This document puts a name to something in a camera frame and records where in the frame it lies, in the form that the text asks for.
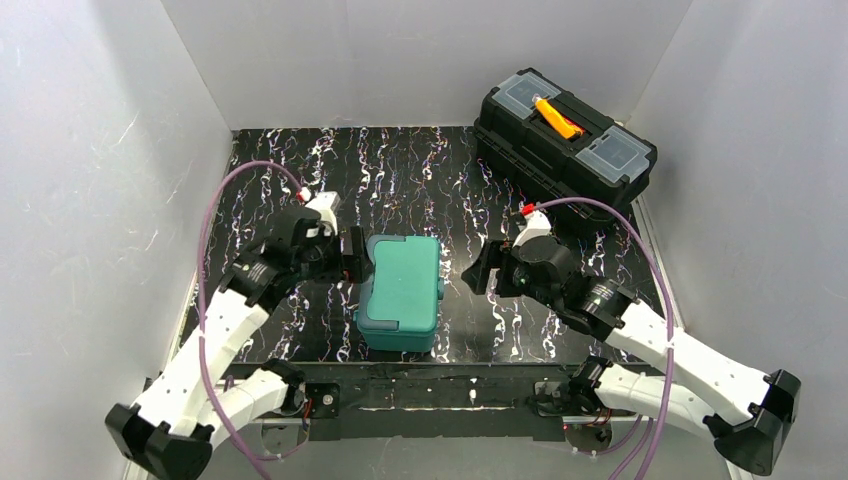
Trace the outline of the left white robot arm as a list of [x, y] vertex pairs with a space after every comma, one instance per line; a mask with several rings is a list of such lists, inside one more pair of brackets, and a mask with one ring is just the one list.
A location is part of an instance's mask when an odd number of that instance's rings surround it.
[[358, 226], [338, 228], [332, 211], [285, 209], [272, 233], [228, 265], [212, 296], [200, 294], [199, 324], [170, 363], [105, 425], [120, 452], [158, 479], [197, 479], [213, 451], [245, 425], [307, 403], [305, 375], [268, 360], [222, 394], [215, 386], [244, 343], [304, 282], [361, 283], [371, 271]]

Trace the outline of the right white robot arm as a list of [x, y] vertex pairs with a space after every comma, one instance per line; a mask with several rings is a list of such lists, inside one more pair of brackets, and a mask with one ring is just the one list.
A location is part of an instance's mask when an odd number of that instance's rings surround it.
[[570, 380], [580, 405], [604, 406], [657, 418], [712, 441], [738, 468], [773, 473], [797, 417], [801, 382], [792, 373], [748, 367], [667, 323], [615, 281], [580, 272], [571, 251], [552, 236], [521, 244], [487, 241], [462, 274], [484, 294], [496, 277], [500, 297], [526, 296], [570, 329], [625, 350], [661, 371], [641, 376], [610, 361], [586, 360]]

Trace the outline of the green medicine box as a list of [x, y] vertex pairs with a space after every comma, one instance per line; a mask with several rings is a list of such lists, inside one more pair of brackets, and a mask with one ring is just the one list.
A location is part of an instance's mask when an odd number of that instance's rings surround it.
[[354, 317], [372, 350], [426, 353], [435, 342], [444, 295], [441, 244], [435, 237], [373, 235], [373, 272], [360, 288]]

